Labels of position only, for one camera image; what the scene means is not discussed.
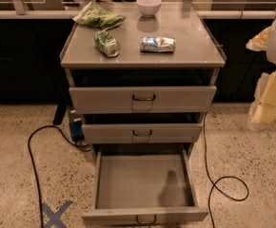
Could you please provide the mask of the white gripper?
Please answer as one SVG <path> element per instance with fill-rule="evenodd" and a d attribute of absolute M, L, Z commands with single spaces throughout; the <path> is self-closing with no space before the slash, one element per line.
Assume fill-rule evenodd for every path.
<path fill-rule="evenodd" d="M 252 51 L 266 51 L 270 27 L 263 29 L 246 43 Z M 248 112 L 247 126 L 254 131 L 267 129 L 276 120 L 276 70 L 263 73 L 255 90 L 255 100 Z"/>

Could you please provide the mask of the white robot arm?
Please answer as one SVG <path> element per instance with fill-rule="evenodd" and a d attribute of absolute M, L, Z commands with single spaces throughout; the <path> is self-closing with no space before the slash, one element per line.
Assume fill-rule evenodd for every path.
<path fill-rule="evenodd" d="M 264 51 L 267 60 L 276 65 L 276 18 L 270 27 L 250 39 L 246 47 Z M 261 75 L 248 115 L 248 127 L 253 130 L 263 130 L 276 120 L 276 70 Z"/>

